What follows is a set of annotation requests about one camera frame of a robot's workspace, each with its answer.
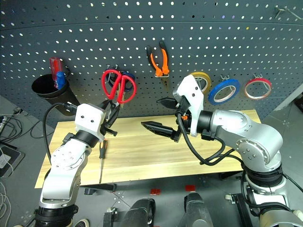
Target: wooden table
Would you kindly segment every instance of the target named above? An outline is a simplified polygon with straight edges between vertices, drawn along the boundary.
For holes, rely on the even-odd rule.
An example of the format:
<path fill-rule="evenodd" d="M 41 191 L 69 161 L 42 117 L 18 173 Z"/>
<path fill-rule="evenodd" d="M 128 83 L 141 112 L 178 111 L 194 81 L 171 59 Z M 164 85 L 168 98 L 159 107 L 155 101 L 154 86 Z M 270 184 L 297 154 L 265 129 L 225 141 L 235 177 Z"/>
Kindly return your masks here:
<path fill-rule="evenodd" d="M 255 110 L 243 112 L 260 123 Z M 175 116 L 118 118 L 111 128 L 118 135 L 106 135 L 108 145 L 101 183 L 241 170 L 239 162 L 229 157 L 215 166 L 199 165 L 199 160 L 191 153 L 183 137 L 179 143 L 175 143 L 170 138 L 155 135 L 141 125 L 145 121 L 160 122 L 177 129 Z M 51 153 L 62 144 L 68 132 L 76 132 L 74 122 L 58 122 L 50 143 Z M 212 155 L 221 146 L 217 141 L 202 140 L 200 136 L 190 137 L 190 140 L 204 158 Z M 99 183 L 98 147 L 97 145 L 93 148 L 88 164 L 81 173 L 81 185 Z M 232 154 L 240 157 L 235 151 Z M 35 188 L 42 187 L 49 168 L 50 164 L 45 156 Z"/>

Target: orange pliers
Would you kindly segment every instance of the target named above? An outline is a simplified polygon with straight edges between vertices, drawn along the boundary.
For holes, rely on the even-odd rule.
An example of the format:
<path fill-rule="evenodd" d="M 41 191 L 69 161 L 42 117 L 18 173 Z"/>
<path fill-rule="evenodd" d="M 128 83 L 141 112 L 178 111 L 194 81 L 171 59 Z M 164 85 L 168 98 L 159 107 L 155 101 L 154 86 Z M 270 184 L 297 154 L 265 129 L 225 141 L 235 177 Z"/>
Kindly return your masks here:
<path fill-rule="evenodd" d="M 155 60 L 154 60 L 153 54 L 152 54 L 152 48 L 149 45 L 146 46 L 147 58 L 148 58 L 149 63 L 151 64 L 151 66 L 156 70 L 155 77 L 169 77 L 168 52 L 167 52 L 166 46 L 163 41 L 159 42 L 159 46 L 161 48 L 162 55 L 163 55 L 162 69 L 160 69 L 157 66 L 157 64 L 155 63 Z"/>

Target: pegboard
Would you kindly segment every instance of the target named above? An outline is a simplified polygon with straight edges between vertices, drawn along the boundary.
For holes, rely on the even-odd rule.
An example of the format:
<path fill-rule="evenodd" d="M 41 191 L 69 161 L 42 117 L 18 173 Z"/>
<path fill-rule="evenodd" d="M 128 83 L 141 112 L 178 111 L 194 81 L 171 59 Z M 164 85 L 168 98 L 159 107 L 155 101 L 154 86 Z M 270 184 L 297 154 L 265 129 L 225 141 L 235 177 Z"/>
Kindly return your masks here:
<path fill-rule="evenodd" d="M 119 117 L 173 114 L 156 103 L 193 71 L 204 71 L 212 87 L 220 75 L 241 83 L 231 101 L 213 106 L 205 95 L 205 110 L 256 109 L 266 117 L 303 83 L 303 22 L 288 12 L 275 18 L 275 6 L 285 1 L 1 1 L 1 95 L 42 119 L 49 104 L 31 90 L 32 82 L 50 73 L 49 58 L 60 57 L 70 68 L 68 81 L 81 103 L 100 104 L 106 96 L 100 76 L 107 64 L 118 64 L 136 76 L 136 97 Z M 303 16 L 303 2 L 287 7 Z M 145 46 L 159 40 L 169 52 L 167 91 L 154 77 Z M 254 73 L 273 84 L 260 101 L 245 97 L 244 85 Z M 257 95 L 260 84 L 252 87 Z M 54 111 L 49 125 L 71 120 Z"/>

